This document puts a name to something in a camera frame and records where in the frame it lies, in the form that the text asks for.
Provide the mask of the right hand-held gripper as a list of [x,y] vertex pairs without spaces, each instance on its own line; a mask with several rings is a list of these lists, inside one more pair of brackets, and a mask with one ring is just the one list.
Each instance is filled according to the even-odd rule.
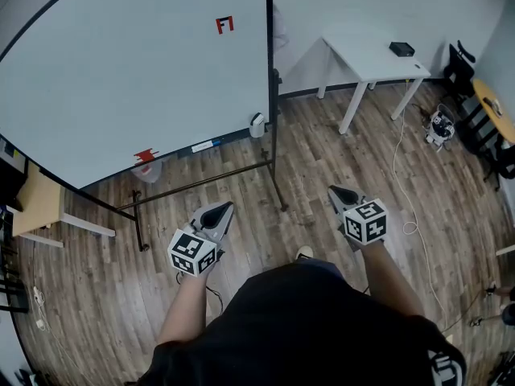
[[[388,232],[389,213],[379,199],[369,202],[360,189],[331,185],[328,197],[338,220],[343,220],[344,235],[363,246],[383,241]],[[346,211],[345,204],[360,204]]]

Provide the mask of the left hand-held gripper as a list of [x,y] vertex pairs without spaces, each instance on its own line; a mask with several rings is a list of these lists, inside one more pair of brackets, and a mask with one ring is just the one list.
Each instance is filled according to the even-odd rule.
[[234,212],[231,201],[200,207],[178,228],[167,248],[171,266],[193,277],[205,275],[224,254],[221,241]]

